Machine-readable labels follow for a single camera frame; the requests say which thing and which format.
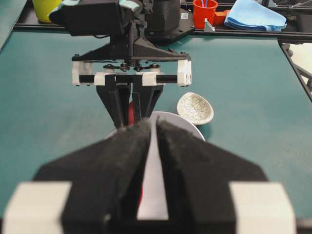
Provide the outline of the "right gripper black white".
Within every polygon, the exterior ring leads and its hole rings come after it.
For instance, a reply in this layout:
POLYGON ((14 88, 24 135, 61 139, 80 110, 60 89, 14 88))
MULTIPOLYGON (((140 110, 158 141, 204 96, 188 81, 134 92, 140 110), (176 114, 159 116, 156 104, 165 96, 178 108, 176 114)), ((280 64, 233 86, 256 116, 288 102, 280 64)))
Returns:
MULTIPOLYGON (((139 67, 142 60, 148 62, 177 62, 177 84, 192 83, 192 59, 185 52, 161 49, 145 38, 111 38, 110 42, 83 55, 75 55, 73 61, 73 83, 77 84, 80 71, 89 75, 92 66, 85 64, 122 60, 129 67, 139 67)), ((133 110, 135 121, 149 118, 163 92, 163 84, 156 81, 157 72, 137 72, 133 78, 133 110)), ((131 84, 117 80, 110 72, 97 72, 94 77, 96 91, 116 127, 128 125, 128 108, 131 84)))

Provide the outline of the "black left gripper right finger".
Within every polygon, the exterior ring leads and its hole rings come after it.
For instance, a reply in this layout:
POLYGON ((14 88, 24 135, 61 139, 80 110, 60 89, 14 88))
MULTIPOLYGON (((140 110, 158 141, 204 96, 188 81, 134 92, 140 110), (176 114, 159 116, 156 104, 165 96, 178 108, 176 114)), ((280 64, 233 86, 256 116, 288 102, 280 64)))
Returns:
POLYGON ((164 120, 157 142, 171 233, 297 233, 286 191, 259 165, 164 120))

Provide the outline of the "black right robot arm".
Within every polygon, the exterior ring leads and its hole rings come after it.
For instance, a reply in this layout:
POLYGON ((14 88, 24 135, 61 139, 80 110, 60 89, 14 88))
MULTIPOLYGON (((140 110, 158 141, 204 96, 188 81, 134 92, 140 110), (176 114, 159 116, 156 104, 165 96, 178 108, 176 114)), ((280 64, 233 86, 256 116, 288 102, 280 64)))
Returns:
POLYGON ((83 0, 64 8, 73 36, 109 37, 110 41, 73 56, 72 81, 95 85, 117 128, 149 117, 166 83, 189 86, 191 57, 163 50, 153 40, 185 33, 177 0, 83 0))

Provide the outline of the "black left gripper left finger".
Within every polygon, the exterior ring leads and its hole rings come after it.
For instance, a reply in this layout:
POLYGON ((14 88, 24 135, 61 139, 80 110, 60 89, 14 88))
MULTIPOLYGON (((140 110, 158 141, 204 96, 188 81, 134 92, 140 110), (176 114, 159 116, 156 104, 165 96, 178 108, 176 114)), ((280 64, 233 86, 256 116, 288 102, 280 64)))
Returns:
POLYGON ((94 233, 108 219, 136 219, 151 129, 143 120, 43 164, 16 187, 1 232, 94 233))

